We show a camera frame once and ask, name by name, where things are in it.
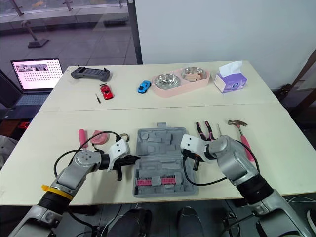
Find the white tissue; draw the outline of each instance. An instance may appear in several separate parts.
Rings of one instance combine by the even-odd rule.
[[[219,68],[219,73],[222,77],[227,77],[231,74],[241,73],[240,68],[242,67],[242,61],[235,61],[226,64]]]

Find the tissue box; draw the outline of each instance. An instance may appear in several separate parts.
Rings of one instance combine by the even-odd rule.
[[[243,89],[246,84],[247,78],[241,73],[235,73],[222,77],[220,73],[216,74],[214,84],[222,92],[230,92],[234,90]]]

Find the stainless steel bowl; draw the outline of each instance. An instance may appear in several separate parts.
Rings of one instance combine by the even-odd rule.
[[[174,74],[165,73],[155,78],[155,85],[163,90],[175,88],[180,84],[180,79]]]
[[[204,71],[202,68],[197,68],[197,67],[188,67],[182,70],[181,76],[183,79],[186,79],[186,74],[200,74],[201,75],[201,80],[206,78],[206,71]]]

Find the black game controller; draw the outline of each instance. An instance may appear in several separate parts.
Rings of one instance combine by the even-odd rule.
[[[101,69],[94,69],[94,68],[86,68],[86,67],[80,67],[78,65],[78,68],[75,69],[73,72],[71,72],[71,76],[73,78],[94,78],[99,79],[100,81],[106,82],[110,76],[110,71],[104,68]]]

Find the laptop keyboard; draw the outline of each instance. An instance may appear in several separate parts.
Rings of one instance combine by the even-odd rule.
[[[39,95],[23,95],[22,98],[16,103],[16,106],[23,105],[42,105],[47,99],[48,94]]]

